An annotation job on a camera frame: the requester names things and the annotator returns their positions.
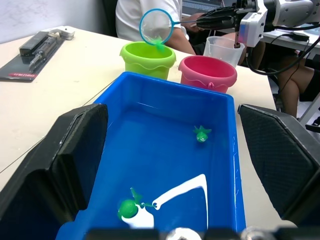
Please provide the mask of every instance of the person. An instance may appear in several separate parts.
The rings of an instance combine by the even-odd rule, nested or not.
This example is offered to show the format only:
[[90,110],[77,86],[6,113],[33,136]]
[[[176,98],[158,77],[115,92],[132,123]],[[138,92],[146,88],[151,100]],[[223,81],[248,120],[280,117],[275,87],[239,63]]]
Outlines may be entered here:
[[[279,67],[288,66],[297,60],[297,56],[285,57]],[[320,92],[319,63],[302,59],[298,64],[277,76],[279,96],[284,106],[284,112],[297,117],[298,100],[312,102]]]
[[[174,22],[194,21],[201,17],[203,13],[196,13],[189,17],[182,18],[182,0],[118,0],[115,10],[115,26],[117,36],[121,39],[137,42],[142,41],[139,26],[143,15],[151,9],[163,9],[169,13]],[[203,55],[205,50],[205,40],[202,42],[189,41],[187,31],[192,35],[198,35],[203,29],[194,26],[192,22],[174,25],[170,39],[165,43],[166,46],[175,50],[192,54]],[[223,37],[235,40],[235,33],[229,33]],[[252,52],[253,65],[258,68],[262,60],[265,47],[264,42],[254,48]],[[239,65],[244,61],[247,49],[243,50],[239,60]]]
[[[151,9],[163,9],[169,13],[172,20],[179,22],[182,19],[182,0],[118,0],[115,10],[115,27],[119,38],[130,41],[142,41],[139,25],[142,16]],[[196,13],[185,21],[196,20],[201,13]],[[195,55],[189,42],[187,29],[191,32],[200,31],[191,23],[176,24],[170,39],[165,43],[175,50]]]

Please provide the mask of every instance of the white tabletop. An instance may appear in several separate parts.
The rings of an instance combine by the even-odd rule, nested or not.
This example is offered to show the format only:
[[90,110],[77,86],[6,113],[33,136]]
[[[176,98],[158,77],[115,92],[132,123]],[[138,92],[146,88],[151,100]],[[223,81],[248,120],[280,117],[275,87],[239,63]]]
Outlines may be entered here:
[[[271,43],[276,37],[282,35],[282,34],[287,34],[292,31],[284,31],[284,30],[274,30],[270,32],[264,32],[263,33],[263,39],[262,41],[266,43]],[[295,33],[301,33],[309,36],[309,44],[308,46],[311,46],[317,39],[318,35],[308,33],[305,31],[294,31]],[[296,41],[293,40],[287,36],[281,36],[277,40],[275,40],[272,44],[279,45],[282,47],[290,48],[290,49],[295,49],[299,51],[303,51],[306,47],[307,42],[306,41]],[[312,50],[311,53],[313,54],[318,54],[320,55],[320,43],[318,43]]]
[[[28,38],[0,44],[0,67]],[[26,153],[49,131],[58,116],[92,103],[124,70],[119,56],[127,41],[76,29],[32,83],[0,82],[0,190]],[[180,61],[188,54],[175,51],[177,61],[169,81],[180,82]],[[239,104],[275,109],[266,76],[238,66],[238,78],[228,94]],[[251,163],[240,116],[236,114],[239,161],[247,226],[274,229],[292,225],[273,208]]]

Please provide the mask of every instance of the cable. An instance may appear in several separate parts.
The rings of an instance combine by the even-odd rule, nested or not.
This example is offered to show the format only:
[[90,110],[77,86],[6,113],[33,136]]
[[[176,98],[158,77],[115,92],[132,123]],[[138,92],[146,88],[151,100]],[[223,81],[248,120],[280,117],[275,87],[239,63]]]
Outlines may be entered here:
[[[308,46],[308,44],[309,44],[309,41],[310,41],[310,40],[308,39],[303,51],[306,50],[306,48],[307,48],[307,46]],[[277,101],[277,99],[280,97],[280,94],[281,94],[282,91],[285,89],[287,83],[288,83],[289,80],[292,78],[292,76],[298,71],[299,67],[300,67],[300,61],[298,62],[298,67],[297,67],[296,70],[294,70],[294,72],[290,75],[290,77],[288,78],[288,80],[285,82],[283,88],[279,89],[279,91],[278,91],[278,96],[275,98],[275,101]]]
[[279,36],[277,36],[275,39],[273,39],[271,42],[270,42],[270,45],[274,43],[275,40],[277,40],[278,38],[280,37],[290,37],[291,34],[290,33],[284,33],[284,34],[281,34]]
[[312,25],[312,26],[302,26],[302,27],[286,27],[286,26],[275,26],[275,29],[282,29],[288,31],[300,31],[300,30],[310,30],[319,28],[320,24]]
[[290,65],[284,67],[283,69],[279,70],[279,71],[274,71],[274,72],[263,72],[263,71],[259,71],[256,70],[251,63],[251,58],[252,58],[252,47],[248,47],[248,53],[247,53],[247,58],[246,58],[246,62],[248,67],[250,68],[250,70],[256,74],[260,74],[260,75],[265,75],[265,76],[273,76],[273,75],[278,75],[280,73],[283,73],[285,71],[287,71],[288,69],[292,68],[294,65],[296,65],[301,59],[304,58],[304,56],[306,56],[318,43],[320,42],[320,36],[318,37],[318,39],[301,55],[299,56],[293,63],[291,63]]

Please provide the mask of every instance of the green toy fish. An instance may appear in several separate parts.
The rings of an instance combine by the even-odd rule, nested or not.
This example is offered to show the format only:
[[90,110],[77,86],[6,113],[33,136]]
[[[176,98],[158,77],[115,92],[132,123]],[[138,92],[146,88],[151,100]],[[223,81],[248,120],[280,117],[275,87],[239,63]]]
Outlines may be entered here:
[[204,129],[203,126],[200,126],[199,129],[194,126],[195,130],[193,130],[194,133],[196,133],[196,140],[200,143],[204,143],[208,139],[208,133],[211,133],[211,129]]
[[130,218],[134,217],[138,213],[138,210],[139,210],[137,205],[139,205],[141,208],[144,208],[144,207],[155,208],[156,207],[156,205],[141,202],[142,196],[140,194],[138,194],[132,187],[130,188],[130,190],[131,190],[131,193],[132,193],[134,200],[127,199],[121,203],[120,208],[117,213],[119,219],[121,219],[121,217],[124,217],[126,219],[130,219]]

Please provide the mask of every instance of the green ball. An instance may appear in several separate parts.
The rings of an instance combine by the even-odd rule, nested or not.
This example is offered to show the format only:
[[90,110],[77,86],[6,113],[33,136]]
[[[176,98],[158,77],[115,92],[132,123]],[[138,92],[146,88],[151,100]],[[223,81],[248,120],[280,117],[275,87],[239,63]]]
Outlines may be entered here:
[[135,201],[127,199],[121,203],[120,208],[118,210],[118,217],[121,218],[122,216],[126,219],[130,219],[134,217],[137,214],[137,212],[138,207],[136,206]]

